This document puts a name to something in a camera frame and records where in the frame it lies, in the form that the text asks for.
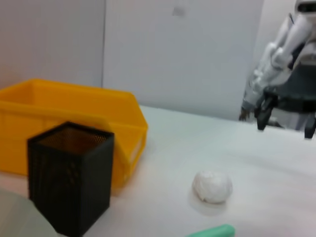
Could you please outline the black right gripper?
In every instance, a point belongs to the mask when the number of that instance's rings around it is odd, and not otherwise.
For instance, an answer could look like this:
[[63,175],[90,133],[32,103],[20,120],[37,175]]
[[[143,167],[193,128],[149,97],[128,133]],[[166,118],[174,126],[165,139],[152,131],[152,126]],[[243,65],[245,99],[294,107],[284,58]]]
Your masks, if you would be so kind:
[[264,98],[255,110],[257,129],[266,126],[278,127],[275,118],[271,119],[274,108],[294,113],[313,113],[306,120],[304,137],[313,138],[316,131],[316,67],[299,64],[288,80],[280,85],[264,89]]

